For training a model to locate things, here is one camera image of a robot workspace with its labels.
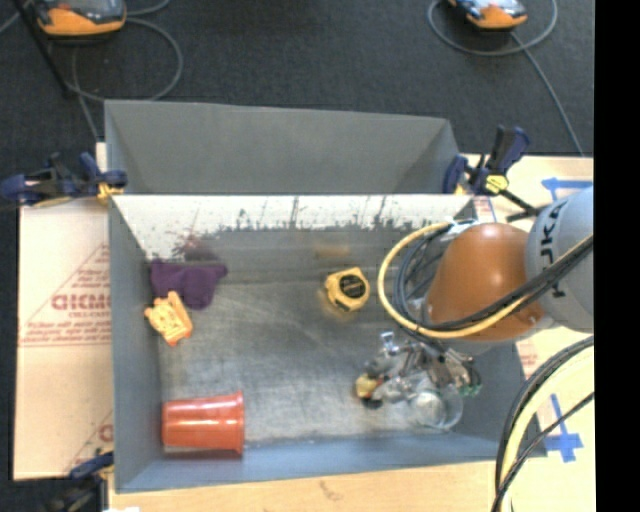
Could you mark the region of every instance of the blue clamp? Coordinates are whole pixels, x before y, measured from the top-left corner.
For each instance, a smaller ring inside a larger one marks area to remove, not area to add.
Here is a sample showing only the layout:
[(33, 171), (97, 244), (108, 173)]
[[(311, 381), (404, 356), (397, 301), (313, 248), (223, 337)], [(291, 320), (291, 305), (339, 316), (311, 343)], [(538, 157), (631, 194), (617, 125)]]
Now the blue clamp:
[(472, 167), (462, 155), (456, 155), (445, 172), (443, 192), (452, 194), (458, 187), (466, 193), (496, 196), (509, 186), (507, 171), (522, 158), (529, 147), (529, 137), (518, 127), (505, 130), (498, 126), (496, 140), (485, 163), (484, 156)]
[(102, 453), (73, 468), (69, 473), (69, 478), (71, 480), (83, 480), (85, 478), (94, 477), (99, 471), (102, 471), (109, 466), (113, 466), (113, 463), (114, 456), (112, 451)]
[(80, 174), (68, 169), (59, 153), (53, 153), (42, 169), (3, 180), (0, 194), (19, 206), (50, 206), (80, 197), (101, 199), (121, 193), (128, 183), (124, 171), (102, 172), (88, 152), (82, 153), (79, 161), (83, 168)]

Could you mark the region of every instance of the plastic piece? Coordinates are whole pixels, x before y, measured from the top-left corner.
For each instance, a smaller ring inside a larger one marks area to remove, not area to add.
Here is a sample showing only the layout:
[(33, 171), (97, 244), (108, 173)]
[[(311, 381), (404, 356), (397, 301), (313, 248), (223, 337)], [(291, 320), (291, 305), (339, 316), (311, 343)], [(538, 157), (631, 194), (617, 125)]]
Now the plastic piece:
[(196, 310), (209, 306), (216, 284), (228, 269), (222, 263), (212, 265), (183, 265), (160, 260), (151, 262), (151, 287), (154, 295), (163, 297), (173, 290), (184, 304)]
[(165, 446), (244, 450), (244, 396), (231, 395), (172, 400), (162, 406)]
[(174, 291), (170, 291), (166, 299), (155, 299), (153, 307), (144, 310), (144, 316), (172, 347), (182, 338), (191, 337), (193, 324), (179, 295)]

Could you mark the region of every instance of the yellow toy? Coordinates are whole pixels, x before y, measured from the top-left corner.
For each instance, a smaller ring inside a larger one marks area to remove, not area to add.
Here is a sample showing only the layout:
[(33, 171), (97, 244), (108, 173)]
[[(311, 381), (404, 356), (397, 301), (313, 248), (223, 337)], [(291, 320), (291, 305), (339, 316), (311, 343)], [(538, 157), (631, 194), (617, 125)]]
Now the yellow toy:
[(180, 296), (174, 291), (170, 291), (166, 299), (156, 298), (153, 307), (144, 310), (144, 316), (172, 347), (182, 338), (191, 336), (193, 324)]

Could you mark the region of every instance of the blue marking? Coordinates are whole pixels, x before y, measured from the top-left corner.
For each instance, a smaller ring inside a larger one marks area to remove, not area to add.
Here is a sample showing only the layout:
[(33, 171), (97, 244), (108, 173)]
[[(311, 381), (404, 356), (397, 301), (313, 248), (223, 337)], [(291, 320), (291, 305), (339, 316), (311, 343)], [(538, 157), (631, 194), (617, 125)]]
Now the blue marking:
[[(562, 411), (560, 410), (560, 402), (558, 401), (558, 397), (555, 393), (551, 395), (551, 402), (553, 404), (553, 410), (556, 413), (556, 417), (560, 418), (562, 416)], [(545, 439), (545, 446), (549, 451), (558, 450), (562, 456), (562, 462), (574, 462), (576, 460), (574, 450), (577, 448), (584, 448), (584, 445), (582, 444), (578, 434), (570, 434), (568, 432), (567, 425), (564, 421), (560, 423), (559, 428), (560, 434), (547, 436)]]
[(542, 180), (542, 186), (546, 188), (549, 192), (551, 192), (551, 197), (555, 201), (558, 199), (557, 190), (563, 188), (569, 189), (583, 189), (588, 188), (593, 185), (592, 181), (584, 181), (584, 180), (561, 180), (558, 178), (548, 178), (546, 180)]

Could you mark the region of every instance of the gray bin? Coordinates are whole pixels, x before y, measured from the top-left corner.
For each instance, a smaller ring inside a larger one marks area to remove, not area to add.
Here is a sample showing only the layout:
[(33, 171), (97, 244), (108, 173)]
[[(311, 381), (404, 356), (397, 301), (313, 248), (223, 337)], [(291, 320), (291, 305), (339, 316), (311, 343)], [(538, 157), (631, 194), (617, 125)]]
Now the gray bin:
[[(140, 102), (106, 109), (109, 166), (132, 179), (109, 213), (118, 492), (495, 458), (522, 382), (513, 345), (478, 357), (484, 386), (454, 431), (416, 430), (401, 408), (368, 410), (352, 393), (379, 333), (394, 328), (375, 287), (351, 315), (322, 303), (329, 272), (358, 265), (374, 285), (395, 242), (466, 206), (434, 194), (455, 154), (446, 121)], [(207, 244), (229, 274), (212, 304), (191, 312), (192, 337), (169, 347), (143, 315), (153, 300), (149, 264), (182, 261), (185, 236)], [(242, 457), (163, 447), (163, 401), (238, 389)]]

